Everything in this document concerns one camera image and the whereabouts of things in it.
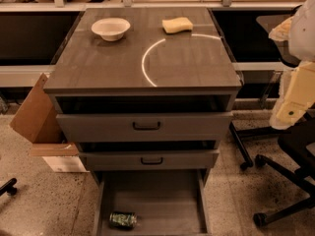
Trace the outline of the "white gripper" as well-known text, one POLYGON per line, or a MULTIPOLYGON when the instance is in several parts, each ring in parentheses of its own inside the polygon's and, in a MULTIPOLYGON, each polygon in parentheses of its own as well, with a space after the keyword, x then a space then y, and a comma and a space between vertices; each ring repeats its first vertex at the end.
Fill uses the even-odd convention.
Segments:
POLYGON ((284 130, 293 126, 315 103, 315 63, 301 62, 295 69, 284 69, 279 94, 270 125, 284 130))

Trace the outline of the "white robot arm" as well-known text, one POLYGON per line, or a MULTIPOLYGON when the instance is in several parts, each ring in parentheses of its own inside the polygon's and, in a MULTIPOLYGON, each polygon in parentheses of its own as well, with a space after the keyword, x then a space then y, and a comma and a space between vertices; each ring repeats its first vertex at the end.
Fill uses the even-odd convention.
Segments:
POLYGON ((315 103, 315 0, 306 0, 297 12, 269 33, 275 41, 288 41, 288 52, 300 60, 281 78, 270 125, 277 130, 293 126, 315 103))

